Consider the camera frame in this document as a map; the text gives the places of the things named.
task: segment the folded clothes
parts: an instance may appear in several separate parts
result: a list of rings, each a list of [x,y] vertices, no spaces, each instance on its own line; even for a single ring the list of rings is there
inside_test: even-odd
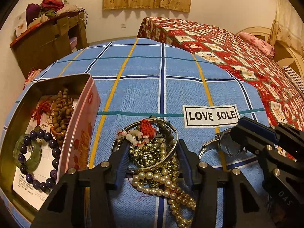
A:
[[[50,10],[53,9],[55,11],[58,11],[59,9],[63,8],[63,3],[56,0],[43,0],[41,3],[41,7],[44,10]]]
[[[275,56],[274,48],[270,44],[266,43],[264,40],[258,39],[254,35],[247,32],[240,32],[239,36],[244,41],[247,41],[256,46],[268,58],[273,59],[273,57]]]

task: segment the striped pillow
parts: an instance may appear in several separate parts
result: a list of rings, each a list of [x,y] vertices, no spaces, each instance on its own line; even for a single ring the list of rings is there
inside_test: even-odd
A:
[[[299,86],[299,88],[302,91],[302,93],[304,93],[304,81],[297,74],[297,72],[294,71],[289,66],[283,66],[283,69],[291,76],[291,78],[294,80],[294,82]]]

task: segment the white wall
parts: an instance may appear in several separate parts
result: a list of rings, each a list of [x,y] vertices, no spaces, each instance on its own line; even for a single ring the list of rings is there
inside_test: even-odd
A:
[[[14,19],[29,3],[40,4],[42,0],[20,0],[0,30],[1,78],[0,128],[4,119],[22,91],[24,78],[10,50],[9,44],[14,34]],[[276,11],[276,0],[192,0],[190,13],[180,13],[167,9],[127,9],[103,11],[102,0],[68,0],[71,4],[86,9],[88,42],[96,42],[119,37],[136,36],[144,17],[181,18],[200,23],[216,25],[237,33],[247,27],[270,28]]]

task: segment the watch face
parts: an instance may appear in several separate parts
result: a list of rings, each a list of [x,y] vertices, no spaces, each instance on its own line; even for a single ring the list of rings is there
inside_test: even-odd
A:
[[[223,131],[223,133],[221,134],[220,138],[219,138],[219,144],[221,147],[221,150],[230,155],[230,156],[235,156],[238,155],[240,152],[243,151],[243,147],[234,142],[230,136],[230,131],[231,129],[226,129],[225,131]]]

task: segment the mattress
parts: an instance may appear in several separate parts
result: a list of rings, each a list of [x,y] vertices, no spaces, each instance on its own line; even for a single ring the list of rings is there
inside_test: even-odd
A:
[[[154,115],[170,121],[190,151],[197,154],[202,144],[215,138],[214,128],[185,128],[183,105],[237,105],[240,116],[247,116],[269,126],[259,94],[252,85],[193,54],[150,39],[130,39],[91,46],[72,53],[40,73],[16,100],[8,115],[2,138],[12,114],[29,87],[41,80],[70,74],[90,73],[95,80],[101,104],[98,110],[89,152],[88,166],[109,158],[118,129]],[[221,127],[223,131],[229,126]],[[227,157],[227,168],[238,167],[266,203],[262,188],[263,173],[256,156],[243,152]],[[211,150],[201,161],[221,169],[218,153]],[[164,197],[138,192],[126,175],[123,188],[110,197],[117,227],[177,227]],[[187,190],[181,179],[180,184]],[[0,190],[0,196],[21,227],[30,223]],[[218,191],[216,228],[221,227],[222,190]],[[187,218],[193,212],[183,210]]]
[[[255,46],[216,26],[193,21],[147,17],[138,38],[184,49],[256,87],[269,123],[284,122],[303,131],[303,99],[282,69]]]

